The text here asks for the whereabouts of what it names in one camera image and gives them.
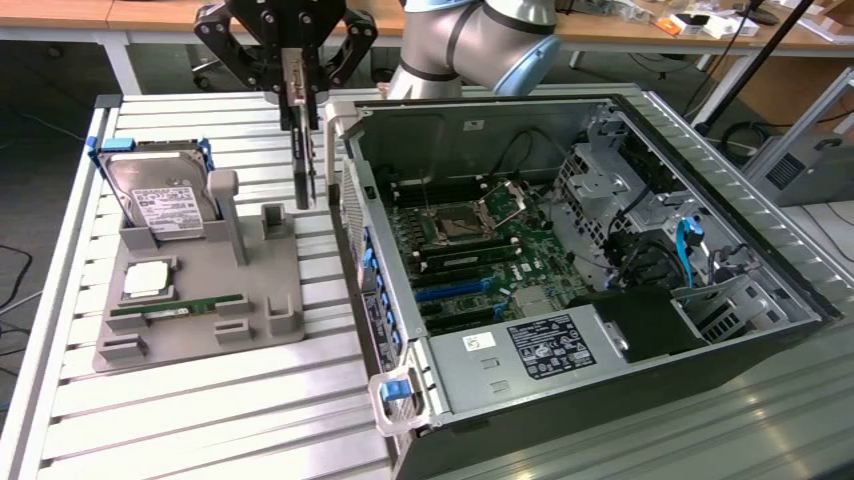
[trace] warning label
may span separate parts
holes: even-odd
[[[534,380],[597,364],[569,315],[509,327],[507,332]]]
[[[202,228],[202,213],[193,187],[148,188],[131,193],[154,233]]]

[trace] aluminum extrusion table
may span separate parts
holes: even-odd
[[[608,87],[640,95],[632,85]],[[567,93],[561,88],[539,91]],[[206,136],[215,164],[241,176],[239,213],[270,201],[295,211],[290,140],[259,94],[128,96],[120,108],[102,104],[90,135]],[[317,135],[319,151],[322,141]],[[325,185],[321,178],[319,191]],[[0,478],[390,478],[325,201],[298,214],[307,340],[100,375],[91,361],[120,214],[82,156]],[[722,388],[442,478],[809,478],[852,460],[853,406],[854,327],[841,324]]]

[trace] gray floor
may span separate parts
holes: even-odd
[[[0,244],[27,250],[34,264],[22,284],[18,298],[40,291],[47,276],[56,235],[66,209],[74,169],[80,155],[80,141],[72,135],[86,135],[92,105],[99,94],[119,93],[103,49],[92,44],[64,44],[64,56],[46,54],[47,44],[0,42]],[[175,45],[135,45],[131,49],[138,75],[146,93],[194,93],[198,89],[189,71],[185,47]],[[379,51],[374,66],[394,66],[395,52]],[[674,70],[681,61],[644,58],[650,68]],[[626,54],[591,53],[582,69],[566,65],[569,55],[549,74],[549,83],[636,82],[656,90],[665,100],[682,110],[688,97],[704,79],[693,67],[666,75],[646,71]],[[225,71],[209,74],[215,91],[242,89]],[[66,93],[60,93],[55,84]],[[371,86],[367,76],[354,78],[350,87]],[[35,116],[68,131],[46,127]],[[756,119],[741,104],[726,112],[718,124]],[[23,266],[23,256],[0,250],[0,302],[11,293],[15,277]],[[4,315],[8,323],[28,327],[38,302]],[[27,336],[10,333],[0,339],[0,355],[26,346]],[[0,356],[0,366],[18,371],[23,353]],[[12,398],[15,379],[0,372],[0,422],[6,418],[6,404]]]

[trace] workbench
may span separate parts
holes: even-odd
[[[201,6],[214,0],[170,0],[134,2],[120,0],[0,0],[0,40],[36,40],[95,42],[104,46],[116,79],[126,95],[142,94],[127,52],[131,44],[179,44],[202,42],[193,33],[193,24]],[[664,3],[640,0],[654,12]],[[398,0],[350,0],[349,6],[367,10],[377,20],[379,37],[374,46],[399,47],[405,27],[405,13]],[[765,6],[778,17],[789,10]],[[762,26],[756,37],[740,37],[730,55],[736,57],[726,75],[700,110],[696,121],[702,121],[745,73],[777,27]],[[239,41],[254,44],[239,25],[234,31]],[[327,40],[329,46],[343,41],[339,25]],[[577,66],[583,52],[636,52],[718,55],[729,39],[716,40],[701,35],[674,38],[652,24],[625,22],[620,17],[597,17],[574,13],[558,14],[555,34],[563,40],[563,49],[574,52],[570,65]],[[774,52],[784,57],[853,58],[850,45],[826,42],[801,26],[796,26]]]
[[[633,85],[614,87],[640,95]],[[535,94],[562,88],[543,86]],[[371,90],[334,95],[377,96]],[[278,108],[257,93],[126,96],[119,108],[110,102],[99,100],[90,136],[203,135],[217,166],[238,171],[239,214],[257,214],[271,201],[297,213],[309,336],[185,363],[94,372],[120,210],[83,153],[0,439],[0,478],[389,480],[326,197],[315,210],[295,210]],[[322,158],[321,133],[315,147]],[[319,178],[319,192],[325,185]],[[854,202],[841,207],[854,219]],[[852,460],[853,402],[849,321],[724,387],[442,479],[808,478]]]

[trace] hard drive label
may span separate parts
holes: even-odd
[[[193,187],[148,188],[131,193],[154,233],[202,228],[202,213]]]
[[[597,364],[582,334],[566,314],[509,327],[507,332],[534,380]]]

